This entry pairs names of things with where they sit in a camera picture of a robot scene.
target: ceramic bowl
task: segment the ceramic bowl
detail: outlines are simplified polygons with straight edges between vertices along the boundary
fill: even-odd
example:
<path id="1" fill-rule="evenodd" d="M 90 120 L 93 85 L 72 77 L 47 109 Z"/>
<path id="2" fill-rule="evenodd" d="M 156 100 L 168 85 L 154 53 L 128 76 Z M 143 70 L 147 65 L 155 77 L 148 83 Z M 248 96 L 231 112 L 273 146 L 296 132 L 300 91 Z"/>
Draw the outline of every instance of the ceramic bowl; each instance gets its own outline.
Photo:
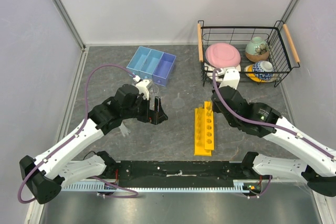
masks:
<path id="1" fill-rule="evenodd" d="M 264 72 L 264 73 L 256 73 L 255 76 L 263 81 L 269 81 L 272 79 L 273 74 L 268 72 L 273 72 L 273 65 L 269 61 L 258 61 L 252 65 L 253 72 Z"/>
<path id="2" fill-rule="evenodd" d="M 241 60 L 237 48 L 227 43 L 210 45 L 205 51 L 205 58 L 215 68 L 235 67 Z"/>
<path id="3" fill-rule="evenodd" d="M 251 65 L 245 67 L 244 72 L 253 72 L 252 66 L 253 65 L 251 64 Z M 248 76 L 252 81 L 255 81 L 255 82 L 258 82 L 258 83 L 273 82 L 273 81 L 277 80 L 277 77 L 276 77 L 275 74 L 273 75 L 273 77 L 269 81 L 260 80 L 259 78 L 257 78 L 255 76 L 254 73 L 246 73 L 246 76 Z"/>
<path id="4" fill-rule="evenodd" d="M 269 48 L 266 41 L 260 37 L 254 37 L 246 45 L 245 55 L 252 62 L 266 60 L 269 56 Z"/>

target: white wall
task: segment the white wall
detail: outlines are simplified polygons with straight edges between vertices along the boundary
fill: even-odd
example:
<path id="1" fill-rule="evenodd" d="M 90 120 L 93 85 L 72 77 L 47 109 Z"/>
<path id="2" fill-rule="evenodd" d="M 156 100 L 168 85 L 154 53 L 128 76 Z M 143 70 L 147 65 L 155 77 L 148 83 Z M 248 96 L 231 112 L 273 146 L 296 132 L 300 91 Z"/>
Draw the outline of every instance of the white wall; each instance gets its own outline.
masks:
<path id="1" fill-rule="evenodd" d="M 0 222 L 17 224 L 28 208 L 16 197 L 19 160 L 55 141 L 80 49 L 52 0 L 0 3 Z"/>
<path id="2" fill-rule="evenodd" d="M 196 23 L 273 25 L 290 0 L 62 0 L 87 44 L 196 41 Z"/>
<path id="3" fill-rule="evenodd" d="M 336 0 L 300 0 L 288 27 L 302 65 L 284 80 L 294 121 L 336 149 Z"/>

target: blue tray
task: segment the blue tray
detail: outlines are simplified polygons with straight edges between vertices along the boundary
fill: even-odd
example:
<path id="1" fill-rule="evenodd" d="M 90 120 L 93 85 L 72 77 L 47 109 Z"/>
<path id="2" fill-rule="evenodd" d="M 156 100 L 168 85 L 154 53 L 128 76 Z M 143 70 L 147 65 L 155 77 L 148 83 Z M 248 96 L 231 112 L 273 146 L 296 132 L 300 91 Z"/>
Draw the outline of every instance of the blue tray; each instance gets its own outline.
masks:
<path id="1" fill-rule="evenodd" d="M 150 51 L 150 48 L 139 47 L 126 68 L 130 70 L 133 74 L 140 76 L 140 69 L 146 61 L 146 58 Z"/>
<path id="2" fill-rule="evenodd" d="M 153 79 L 153 73 L 159 64 L 162 55 L 163 52 L 151 49 L 140 69 L 139 76 L 141 79 Z"/>
<path id="3" fill-rule="evenodd" d="M 161 60 L 153 74 L 153 81 L 156 84 L 166 86 L 169 76 L 174 68 L 175 55 L 163 53 Z"/>

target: wooden basket handle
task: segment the wooden basket handle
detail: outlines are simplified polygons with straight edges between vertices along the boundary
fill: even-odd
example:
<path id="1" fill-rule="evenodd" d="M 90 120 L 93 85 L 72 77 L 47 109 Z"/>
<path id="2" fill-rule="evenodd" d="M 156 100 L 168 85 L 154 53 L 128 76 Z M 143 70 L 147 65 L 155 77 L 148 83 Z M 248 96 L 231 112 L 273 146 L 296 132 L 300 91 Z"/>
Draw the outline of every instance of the wooden basket handle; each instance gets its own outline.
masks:
<path id="1" fill-rule="evenodd" d="M 203 62 L 203 45 L 202 45 L 202 31 L 200 23 L 197 24 L 197 35 L 198 35 L 198 59 Z"/>
<path id="2" fill-rule="evenodd" d="M 299 58 L 298 52 L 296 51 L 294 42 L 292 40 L 292 36 L 290 36 L 289 30 L 288 30 L 288 26 L 286 24 L 284 24 L 282 27 L 285 30 L 286 37 L 287 37 L 290 49 L 291 49 L 291 51 L 293 53 L 294 60 L 296 61 L 296 63 L 300 63 L 300 58 Z"/>

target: blue and white bowl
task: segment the blue and white bowl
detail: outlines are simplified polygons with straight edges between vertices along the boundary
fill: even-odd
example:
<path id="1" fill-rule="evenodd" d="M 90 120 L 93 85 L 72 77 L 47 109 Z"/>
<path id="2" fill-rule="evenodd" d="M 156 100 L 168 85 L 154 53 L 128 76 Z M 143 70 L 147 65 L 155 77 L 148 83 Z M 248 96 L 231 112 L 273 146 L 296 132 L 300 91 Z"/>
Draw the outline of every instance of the blue and white bowl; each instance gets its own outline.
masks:
<path id="1" fill-rule="evenodd" d="M 257 63 L 254 63 L 252 65 L 252 70 L 253 72 L 264 72 L 264 73 L 255 73 L 255 76 L 263 81 L 270 81 L 273 77 L 272 73 L 268 72 L 273 72 L 273 65 L 269 61 L 258 61 Z"/>

